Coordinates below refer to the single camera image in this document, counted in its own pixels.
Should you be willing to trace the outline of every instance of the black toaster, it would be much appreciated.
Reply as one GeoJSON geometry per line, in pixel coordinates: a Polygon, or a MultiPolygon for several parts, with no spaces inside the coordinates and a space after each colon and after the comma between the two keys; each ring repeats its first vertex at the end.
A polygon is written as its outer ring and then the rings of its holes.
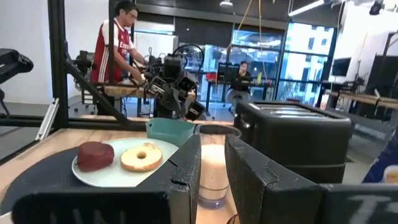
{"type": "Polygon", "coordinates": [[[343,180],[349,118],[294,102],[239,101],[234,127],[250,146],[309,180],[343,180]]]}

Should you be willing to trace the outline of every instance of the window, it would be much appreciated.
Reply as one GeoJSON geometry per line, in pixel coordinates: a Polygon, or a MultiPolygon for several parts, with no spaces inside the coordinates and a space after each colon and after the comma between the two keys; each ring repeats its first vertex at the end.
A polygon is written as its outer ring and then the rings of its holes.
{"type": "MultiPolygon", "coordinates": [[[[204,45],[199,45],[199,47],[202,49],[203,53],[206,55],[206,46],[204,45]]],[[[199,66],[201,64],[202,60],[202,55],[199,49],[196,47],[185,47],[182,49],[182,54],[184,57],[188,60],[187,66],[185,66],[185,69],[189,71],[198,71],[199,66]]]]}
{"type": "MultiPolygon", "coordinates": [[[[206,100],[206,94],[207,94],[206,91],[208,85],[208,82],[206,81],[206,76],[204,74],[206,72],[216,72],[218,69],[218,63],[226,62],[226,49],[224,47],[217,47],[214,45],[199,45],[199,47],[202,49],[203,53],[205,54],[205,59],[203,61],[203,66],[201,68],[202,72],[197,77],[199,81],[198,100],[204,101],[206,100]]],[[[183,49],[182,54],[188,60],[185,69],[194,72],[196,74],[202,60],[200,50],[195,47],[186,47],[183,49]]],[[[222,89],[223,89],[222,87],[221,88],[219,87],[217,88],[217,91],[215,91],[215,88],[212,87],[210,90],[211,91],[210,100],[221,101],[222,89]]]]}
{"type": "MultiPolygon", "coordinates": [[[[323,71],[323,69],[317,71],[317,75],[315,76],[315,79],[316,79],[316,80],[321,80],[322,71],[323,71]]],[[[312,93],[316,93],[316,92],[318,91],[318,88],[319,88],[319,87],[320,87],[319,84],[312,84],[311,92],[312,92],[312,93]]]]}
{"type": "MultiPolygon", "coordinates": [[[[303,75],[302,75],[301,81],[303,81],[303,82],[308,81],[308,74],[309,74],[309,73],[310,73],[310,68],[304,68],[304,69],[303,69],[303,75]]],[[[301,83],[301,85],[300,85],[300,91],[305,91],[305,87],[306,87],[306,84],[305,84],[305,83],[301,83]]]]}
{"type": "Polygon", "coordinates": [[[264,62],[267,78],[276,78],[278,68],[279,53],[274,51],[262,52],[258,49],[247,49],[242,47],[233,47],[229,55],[229,62],[232,64],[249,62],[248,72],[252,77],[257,77],[263,71],[262,63],[264,62]]]}
{"type": "Polygon", "coordinates": [[[304,68],[309,68],[308,77],[305,81],[320,81],[320,77],[316,77],[316,71],[322,70],[324,62],[328,58],[326,56],[305,55],[296,53],[285,53],[282,70],[280,71],[280,79],[287,80],[303,80],[304,68]]]}
{"type": "Polygon", "coordinates": [[[305,61],[306,62],[311,62],[311,55],[305,56],[305,61]]]}
{"type": "Polygon", "coordinates": [[[282,41],[281,34],[268,34],[246,30],[234,30],[232,35],[232,44],[249,47],[264,47],[265,49],[280,49],[282,41]]]}
{"type": "Polygon", "coordinates": [[[319,91],[319,84],[280,81],[276,99],[278,101],[285,101],[288,98],[293,98],[300,100],[301,103],[313,106],[318,100],[319,91]],[[315,93],[312,91],[300,91],[302,85],[304,86],[304,89],[312,89],[313,85],[318,85],[317,91],[315,93]]]}
{"type": "Polygon", "coordinates": [[[285,50],[328,55],[331,40],[333,38],[333,32],[333,28],[330,28],[328,32],[325,32],[324,27],[290,23],[287,30],[287,37],[290,37],[289,42],[287,42],[287,44],[289,44],[289,48],[286,47],[285,50]]]}
{"type": "Polygon", "coordinates": [[[309,50],[312,50],[313,49],[313,42],[315,41],[315,38],[314,37],[311,37],[309,40],[308,40],[308,49],[309,50]]]}

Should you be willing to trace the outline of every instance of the ceiling light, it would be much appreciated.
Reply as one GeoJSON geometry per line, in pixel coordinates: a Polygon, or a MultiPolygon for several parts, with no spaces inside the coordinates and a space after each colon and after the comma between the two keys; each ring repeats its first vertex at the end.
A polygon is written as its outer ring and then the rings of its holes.
{"type": "Polygon", "coordinates": [[[231,2],[231,0],[223,0],[222,2],[220,2],[220,7],[233,7],[234,4],[231,2]]]}
{"type": "Polygon", "coordinates": [[[323,5],[324,3],[328,2],[328,1],[329,0],[317,0],[316,2],[313,2],[313,3],[309,4],[309,5],[301,7],[300,9],[296,9],[296,10],[290,12],[289,13],[289,17],[296,16],[297,14],[300,14],[302,12],[308,11],[308,10],[313,9],[315,7],[321,6],[321,5],[323,5]]]}

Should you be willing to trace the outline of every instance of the bagel half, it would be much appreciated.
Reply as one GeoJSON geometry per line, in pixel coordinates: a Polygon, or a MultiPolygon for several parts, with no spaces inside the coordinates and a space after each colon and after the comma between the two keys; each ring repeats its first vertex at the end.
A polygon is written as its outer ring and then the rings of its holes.
{"type": "Polygon", "coordinates": [[[162,162],[162,151],[151,143],[128,149],[120,157],[123,169],[133,172],[147,172],[162,162]]]}

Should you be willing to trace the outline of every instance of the yellow cable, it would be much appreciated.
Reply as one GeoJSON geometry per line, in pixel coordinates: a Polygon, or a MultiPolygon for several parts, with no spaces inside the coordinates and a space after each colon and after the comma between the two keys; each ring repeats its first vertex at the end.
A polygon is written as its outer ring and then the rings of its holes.
{"type": "MultiPolygon", "coordinates": [[[[246,18],[246,15],[247,15],[248,12],[249,12],[249,8],[250,8],[252,2],[253,2],[253,0],[250,0],[249,5],[248,5],[248,7],[246,8],[246,12],[244,12],[242,21],[241,21],[241,23],[239,24],[239,27],[238,27],[237,31],[239,31],[239,30],[241,29],[241,27],[242,27],[242,25],[243,25],[243,22],[244,22],[244,20],[245,20],[245,18],[246,18]]],[[[229,45],[228,45],[228,47],[226,48],[226,50],[228,51],[228,49],[229,49],[231,46],[232,46],[232,40],[231,40],[231,43],[229,43],[229,45]]]]}
{"type": "MultiPolygon", "coordinates": [[[[261,0],[259,0],[259,31],[260,31],[260,51],[262,58],[262,31],[261,31],[261,0]]],[[[266,84],[268,83],[267,73],[266,73],[266,63],[262,60],[262,72],[266,76],[266,84]]]]}
{"type": "MultiPolygon", "coordinates": [[[[238,27],[237,31],[239,31],[239,30],[241,29],[241,26],[242,26],[242,24],[243,24],[243,22],[244,22],[244,19],[246,18],[246,15],[247,15],[248,12],[249,12],[249,8],[250,8],[252,2],[253,2],[253,0],[250,0],[249,5],[248,5],[248,7],[246,8],[246,12],[244,12],[242,21],[241,21],[241,23],[239,24],[239,27],[238,27]]],[[[232,40],[231,40],[231,42],[229,43],[228,47],[226,48],[226,51],[228,51],[228,49],[229,49],[231,46],[232,46],[232,40]]],[[[217,91],[217,79],[218,79],[218,73],[216,73],[216,88],[215,88],[216,91],[217,91]]]]}

